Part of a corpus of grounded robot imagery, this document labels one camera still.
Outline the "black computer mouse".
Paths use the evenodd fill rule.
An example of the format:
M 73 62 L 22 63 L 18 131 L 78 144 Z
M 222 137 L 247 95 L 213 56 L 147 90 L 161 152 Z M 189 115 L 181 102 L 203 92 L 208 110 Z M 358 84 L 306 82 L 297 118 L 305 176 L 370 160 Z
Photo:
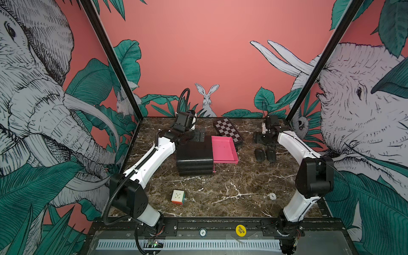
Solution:
M 255 158 L 257 162 L 265 161 L 265 151 L 262 148 L 255 149 Z
M 273 148 L 268 148 L 266 151 L 267 160 L 270 163 L 276 162 L 276 151 Z

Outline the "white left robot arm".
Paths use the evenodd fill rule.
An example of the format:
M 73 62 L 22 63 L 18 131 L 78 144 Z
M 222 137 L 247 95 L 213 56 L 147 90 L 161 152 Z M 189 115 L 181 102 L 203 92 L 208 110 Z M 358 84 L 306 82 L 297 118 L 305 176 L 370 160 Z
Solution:
M 155 143 L 137 163 L 123 173 L 111 176 L 109 200 L 103 212 L 104 223 L 112 225 L 121 220 L 134 219 L 159 229 L 163 224 L 163 215 L 149 204 L 144 188 L 161 164 L 180 145 L 189 141 L 203 142 L 204 139 L 205 129 L 186 132 L 174 129 L 158 131 Z

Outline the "pink drawer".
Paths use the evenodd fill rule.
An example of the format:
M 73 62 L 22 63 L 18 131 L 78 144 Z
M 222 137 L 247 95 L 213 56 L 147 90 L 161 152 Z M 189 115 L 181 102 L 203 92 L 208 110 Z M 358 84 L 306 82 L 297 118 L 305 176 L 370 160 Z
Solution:
M 215 164 L 238 164 L 237 150 L 231 137 L 212 136 L 211 144 Z

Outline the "black drawer cabinet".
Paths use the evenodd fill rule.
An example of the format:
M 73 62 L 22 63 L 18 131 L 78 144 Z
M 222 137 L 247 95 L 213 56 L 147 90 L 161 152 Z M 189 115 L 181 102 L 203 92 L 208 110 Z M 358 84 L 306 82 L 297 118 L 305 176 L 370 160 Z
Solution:
M 212 142 L 189 141 L 176 150 L 176 168 L 180 176 L 212 175 L 214 158 Z

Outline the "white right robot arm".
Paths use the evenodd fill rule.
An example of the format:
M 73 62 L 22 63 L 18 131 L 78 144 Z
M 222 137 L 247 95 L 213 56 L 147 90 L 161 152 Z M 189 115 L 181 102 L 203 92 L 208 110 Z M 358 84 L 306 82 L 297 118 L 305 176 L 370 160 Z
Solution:
M 285 147 L 299 164 L 295 178 L 296 192 L 283 208 L 286 222 L 302 221 L 318 200 L 333 191 L 335 171 L 333 160 L 311 149 L 295 132 L 280 129 L 256 132 L 253 141 L 266 146 L 278 143 Z

